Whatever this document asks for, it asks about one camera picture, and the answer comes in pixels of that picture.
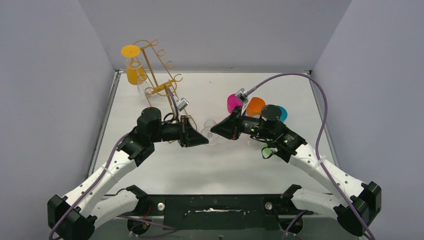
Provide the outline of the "clear wine glass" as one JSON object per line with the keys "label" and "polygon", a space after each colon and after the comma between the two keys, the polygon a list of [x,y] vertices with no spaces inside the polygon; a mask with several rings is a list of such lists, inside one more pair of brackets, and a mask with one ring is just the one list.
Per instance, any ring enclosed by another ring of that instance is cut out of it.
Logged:
{"label": "clear wine glass", "polygon": [[137,86],[139,94],[151,104],[154,88],[141,59],[130,57],[126,60],[125,65],[128,82]]}
{"label": "clear wine glass", "polygon": [[211,132],[211,129],[215,124],[216,122],[213,119],[207,119],[203,124],[201,134],[208,139],[208,144],[206,144],[207,146],[214,146],[218,143],[220,136]]}
{"label": "clear wine glass", "polygon": [[259,148],[259,147],[262,147],[263,146],[263,142],[261,142],[261,141],[259,141],[258,139],[255,139],[255,138],[251,138],[251,137],[249,137],[248,139],[247,139],[247,145],[249,146],[249,147],[252,147],[252,148]]}

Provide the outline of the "magenta plastic wine glass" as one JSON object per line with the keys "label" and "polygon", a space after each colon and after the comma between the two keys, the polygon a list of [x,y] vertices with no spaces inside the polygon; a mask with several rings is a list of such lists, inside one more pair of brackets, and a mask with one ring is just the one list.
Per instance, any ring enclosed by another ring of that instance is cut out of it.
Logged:
{"label": "magenta plastic wine glass", "polygon": [[226,108],[227,111],[231,114],[235,107],[244,106],[245,104],[240,101],[240,99],[233,93],[227,97]]}

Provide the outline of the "orange plastic wine glass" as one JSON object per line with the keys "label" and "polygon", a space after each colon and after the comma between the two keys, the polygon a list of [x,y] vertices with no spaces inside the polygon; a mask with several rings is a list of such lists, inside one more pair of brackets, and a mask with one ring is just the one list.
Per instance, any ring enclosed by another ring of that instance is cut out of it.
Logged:
{"label": "orange plastic wine glass", "polygon": [[261,114],[262,108],[266,105],[266,102],[260,97],[252,97],[246,107],[246,115],[248,117],[255,117]]}

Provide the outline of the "blue plastic wine glass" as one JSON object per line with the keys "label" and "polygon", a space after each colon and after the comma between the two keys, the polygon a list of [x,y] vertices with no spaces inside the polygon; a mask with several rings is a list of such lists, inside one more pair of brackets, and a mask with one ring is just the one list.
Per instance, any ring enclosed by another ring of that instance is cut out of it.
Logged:
{"label": "blue plastic wine glass", "polygon": [[278,105],[277,107],[279,108],[280,113],[281,113],[280,114],[280,121],[284,123],[285,120],[288,118],[288,112],[284,107],[282,107],[280,105]]}

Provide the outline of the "green plastic wine glass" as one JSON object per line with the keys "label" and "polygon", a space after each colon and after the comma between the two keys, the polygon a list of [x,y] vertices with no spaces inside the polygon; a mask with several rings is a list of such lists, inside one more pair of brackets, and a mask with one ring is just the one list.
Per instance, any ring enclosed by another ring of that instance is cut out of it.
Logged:
{"label": "green plastic wine glass", "polygon": [[274,149],[272,147],[269,147],[266,143],[263,144],[262,148],[262,153],[265,157],[268,157],[274,153]]}

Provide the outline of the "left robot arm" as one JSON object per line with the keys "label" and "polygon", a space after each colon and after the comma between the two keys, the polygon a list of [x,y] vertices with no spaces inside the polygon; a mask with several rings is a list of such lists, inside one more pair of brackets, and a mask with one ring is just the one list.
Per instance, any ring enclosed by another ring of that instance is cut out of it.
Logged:
{"label": "left robot arm", "polygon": [[188,116],[163,121],[158,108],[145,108],[136,126],[117,141],[100,168],[64,196],[56,194],[47,202],[48,238],[52,240],[57,234],[64,240],[88,240],[101,225],[144,205],[146,193],[137,186],[108,199],[103,197],[154,152],[155,143],[171,141],[182,148],[209,143],[192,127]]}

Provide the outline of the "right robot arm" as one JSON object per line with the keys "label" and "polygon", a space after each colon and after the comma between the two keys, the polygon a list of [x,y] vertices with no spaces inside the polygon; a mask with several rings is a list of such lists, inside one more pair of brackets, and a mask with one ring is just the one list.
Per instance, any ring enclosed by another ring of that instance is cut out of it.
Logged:
{"label": "right robot arm", "polygon": [[304,171],[328,190],[328,194],[291,185],[281,198],[300,211],[310,211],[337,220],[348,233],[362,237],[380,213],[382,189],[375,182],[365,183],[347,174],[311,144],[290,130],[281,120],[278,106],[268,104],[258,118],[242,113],[237,106],[232,113],[211,128],[225,139],[238,140],[241,134],[266,141],[272,154]]}

